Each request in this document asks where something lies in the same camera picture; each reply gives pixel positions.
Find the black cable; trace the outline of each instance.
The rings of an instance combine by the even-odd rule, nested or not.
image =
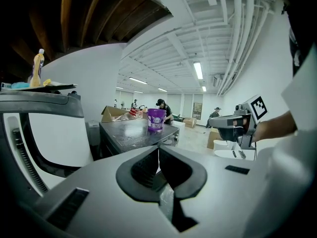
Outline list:
[[[254,151],[254,159],[253,159],[253,161],[255,161],[256,157],[257,157],[257,143],[256,142],[255,142],[255,145],[256,145],[256,150]]]

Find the black shirt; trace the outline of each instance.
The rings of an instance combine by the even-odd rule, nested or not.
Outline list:
[[[168,105],[165,105],[164,108],[159,108],[159,109],[166,110],[166,117],[168,117],[169,115],[172,114],[172,110],[170,109],[170,107]],[[170,119],[166,120],[164,123],[170,124],[172,120],[173,120],[173,117],[171,117]]]
[[[215,111],[209,116],[209,118],[214,118],[214,117],[218,117],[218,116],[219,116],[219,114]]]

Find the white wall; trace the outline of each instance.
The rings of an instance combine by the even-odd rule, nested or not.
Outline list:
[[[183,109],[184,117],[192,116],[192,105],[193,105],[193,95],[184,94],[184,109]]]
[[[117,105],[121,104],[121,102],[120,102],[120,93],[121,93],[121,91],[118,91],[118,90],[115,91],[115,96],[114,97],[117,100]]]
[[[252,50],[236,84],[224,95],[223,114],[234,112],[236,104],[256,94],[262,96],[268,109],[264,120],[277,117],[288,111],[281,92],[292,80],[292,58],[289,51],[289,22],[287,14],[281,15],[279,2],[275,15],[269,14],[259,39]],[[274,146],[278,139],[260,141],[258,150]]]
[[[83,49],[52,61],[42,69],[42,80],[75,83],[85,120],[101,121],[106,105],[113,106],[120,58],[125,44]]]
[[[133,93],[120,91],[120,108],[121,103],[124,101],[124,108],[129,109],[131,108],[131,104],[134,102]]]
[[[182,95],[181,94],[168,94],[167,95],[167,100],[166,103],[169,105],[169,107],[172,110],[172,113],[174,115],[179,115],[180,110],[181,110],[181,99]]]
[[[155,109],[158,99],[163,99],[168,104],[167,93],[134,93],[133,99],[137,99],[138,106],[145,105],[149,109]]]
[[[220,107],[222,109],[223,106],[223,98],[217,96],[216,94],[203,94],[203,110],[202,117],[200,120],[197,120],[197,124],[206,125],[209,115],[214,112],[216,107]]]

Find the bottle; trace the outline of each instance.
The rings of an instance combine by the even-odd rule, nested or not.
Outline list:
[[[130,109],[128,113],[125,113],[118,118],[114,119],[113,121],[125,121],[125,120],[135,120],[135,115],[137,114],[137,111],[135,109]]]
[[[30,87],[41,85],[41,70],[44,63],[44,49],[40,49],[39,53],[34,57],[34,65],[30,81]]]

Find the person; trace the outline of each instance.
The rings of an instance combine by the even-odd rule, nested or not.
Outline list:
[[[135,99],[134,102],[132,102],[131,108],[132,109],[136,109],[137,108],[137,99]]]
[[[159,106],[159,109],[166,110],[166,118],[164,120],[164,123],[168,125],[172,125],[173,115],[172,115],[172,110],[170,109],[170,107],[165,103],[163,99],[158,99],[157,106]]]
[[[216,107],[214,110],[215,110],[215,111],[209,116],[209,118],[208,118],[208,120],[207,120],[206,128],[211,128],[211,127],[209,126],[209,124],[208,124],[208,121],[209,121],[210,118],[218,117],[218,116],[219,116],[219,111],[221,110],[221,108]]]
[[[316,42],[316,25],[311,22],[311,9],[315,0],[283,0],[282,14],[287,12],[290,29],[290,52],[293,58],[293,76],[300,69],[313,43]],[[271,120],[260,122],[253,136],[253,141],[284,137],[297,130],[295,121],[288,111]]]

